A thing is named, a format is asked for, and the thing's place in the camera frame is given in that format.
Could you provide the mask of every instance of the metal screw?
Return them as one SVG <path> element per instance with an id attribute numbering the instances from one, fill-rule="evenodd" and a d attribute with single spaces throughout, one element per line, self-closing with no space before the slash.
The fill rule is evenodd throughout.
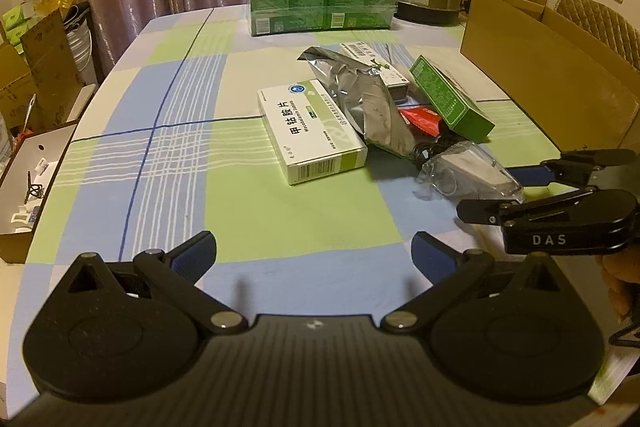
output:
<path id="1" fill-rule="evenodd" d="M 242 323 L 242 315 L 236 312 L 218 312 L 211 315 L 211 324 L 219 328 L 235 328 Z"/>
<path id="2" fill-rule="evenodd" d="M 385 321 L 392 328 L 402 330 L 415 326 L 418 322 L 418 317 L 411 312 L 393 312 L 385 317 Z"/>

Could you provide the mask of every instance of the barcode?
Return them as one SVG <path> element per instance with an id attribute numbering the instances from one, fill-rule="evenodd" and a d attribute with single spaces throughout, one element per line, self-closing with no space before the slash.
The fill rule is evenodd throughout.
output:
<path id="1" fill-rule="evenodd" d="M 331 28 L 343 28 L 343 27 L 344 27 L 344 13 L 332 13 Z"/>
<path id="2" fill-rule="evenodd" d="M 304 181 L 310 178 L 317 178 L 324 174 L 331 174 L 335 169 L 335 158 L 324 160 L 318 163 L 303 165 L 298 169 L 298 180 Z"/>
<path id="3" fill-rule="evenodd" d="M 358 57 L 366 57 L 367 54 L 357 44 L 347 44 L 347 47 L 351 49 Z"/>
<path id="4" fill-rule="evenodd" d="M 255 20 L 255 32 L 258 35 L 264 35 L 271 32 L 271 26 L 269 22 L 271 19 L 256 19 Z"/>

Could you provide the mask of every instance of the checkered tablecloth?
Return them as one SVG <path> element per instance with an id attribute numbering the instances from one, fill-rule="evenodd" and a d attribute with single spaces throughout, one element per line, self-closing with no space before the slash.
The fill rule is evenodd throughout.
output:
<path id="1" fill-rule="evenodd" d="M 489 148 L 506 165 L 555 147 L 459 53 L 464 28 L 394 21 L 391 30 L 252 38 L 243 6 L 148 24 L 81 120 L 42 214 L 15 308 L 7 398 L 15 413 L 35 389 L 24 333 L 78 253 L 128 261 L 170 250 L 200 230 L 218 242 L 198 282 L 250 320 L 258 313 L 371 314 L 376 321 L 430 286 L 413 266 L 418 230 L 479 246 L 447 201 L 415 194 L 415 169 L 370 148 L 364 169 L 289 187 L 258 117 L 258 88 L 312 78 L 309 46 L 365 41 L 392 63 L 426 54 L 496 123 Z"/>

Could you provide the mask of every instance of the red wrapper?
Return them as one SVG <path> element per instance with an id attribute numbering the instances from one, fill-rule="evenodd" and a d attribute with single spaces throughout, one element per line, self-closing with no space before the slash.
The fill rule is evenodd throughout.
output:
<path id="1" fill-rule="evenodd" d="M 414 107 L 400 109 L 400 113 L 413 125 L 429 136 L 440 135 L 440 122 L 442 117 L 426 107 Z"/>

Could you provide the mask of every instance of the ribbed gray surface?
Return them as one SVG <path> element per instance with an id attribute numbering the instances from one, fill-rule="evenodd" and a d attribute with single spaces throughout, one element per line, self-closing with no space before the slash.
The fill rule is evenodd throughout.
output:
<path id="1" fill-rule="evenodd" d="M 526 407 L 475 396 L 444 378 L 418 341 L 382 333 L 369 317 L 264 316 L 210 341 L 158 393 L 112 405 L 44 396 L 11 425 L 566 427 L 593 409 L 586 397 Z"/>

